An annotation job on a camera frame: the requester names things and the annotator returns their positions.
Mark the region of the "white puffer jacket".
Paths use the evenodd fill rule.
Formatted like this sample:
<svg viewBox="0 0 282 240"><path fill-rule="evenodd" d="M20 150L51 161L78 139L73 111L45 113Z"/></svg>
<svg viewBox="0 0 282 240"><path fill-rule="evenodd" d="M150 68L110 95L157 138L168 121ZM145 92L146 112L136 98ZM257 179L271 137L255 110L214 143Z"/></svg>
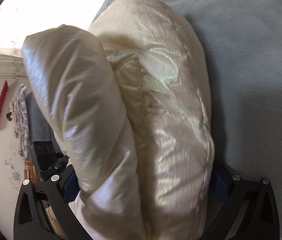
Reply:
<svg viewBox="0 0 282 240"><path fill-rule="evenodd" d="M93 239L198 239L214 160L204 51L159 0L116 0L90 26L32 34L31 89L79 181Z"/></svg>

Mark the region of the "floral folded blanket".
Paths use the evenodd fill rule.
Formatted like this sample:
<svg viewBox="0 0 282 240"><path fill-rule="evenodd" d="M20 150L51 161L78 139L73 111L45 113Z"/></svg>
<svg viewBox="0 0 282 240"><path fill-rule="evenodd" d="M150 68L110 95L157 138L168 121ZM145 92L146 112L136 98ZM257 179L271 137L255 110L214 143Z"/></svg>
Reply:
<svg viewBox="0 0 282 240"><path fill-rule="evenodd" d="M29 92L27 91L27 86L22 83L10 103L10 110L12 111L13 120L13 132L15 138L19 140L18 154L24 160L29 158L30 149L29 117L26 106L26 100L28 96Z"/></svg>

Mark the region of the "blue-grey bed blanket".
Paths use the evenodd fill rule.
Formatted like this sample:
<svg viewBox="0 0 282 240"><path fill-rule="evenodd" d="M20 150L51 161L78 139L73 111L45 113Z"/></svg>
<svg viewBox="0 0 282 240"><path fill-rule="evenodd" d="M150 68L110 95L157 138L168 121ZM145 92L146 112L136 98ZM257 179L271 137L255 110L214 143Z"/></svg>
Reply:
<svg viewBox="0 0 282 240"><path fill-rule="evenodd" d="M160 1L204 48L216 160L244 179L271 181L282 239L282 0Z"/></svg>

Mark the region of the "red wall hanging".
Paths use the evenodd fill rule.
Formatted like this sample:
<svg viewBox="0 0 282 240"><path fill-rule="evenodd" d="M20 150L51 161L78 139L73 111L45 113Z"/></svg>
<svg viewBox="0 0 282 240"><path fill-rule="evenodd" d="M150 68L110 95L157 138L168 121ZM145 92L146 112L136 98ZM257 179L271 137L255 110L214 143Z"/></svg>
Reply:
<svg viewBox="0 0 282 240"><path fill-rule="evenodd" d="M0 92L0 118L1 118L2 108L3 108L3 105L4 105L4 101L5 101L5 98L6 98L8 88L9 88L8 83L7 83L7 81L5 81L4 85L2 87L2 90Z"/></svg>

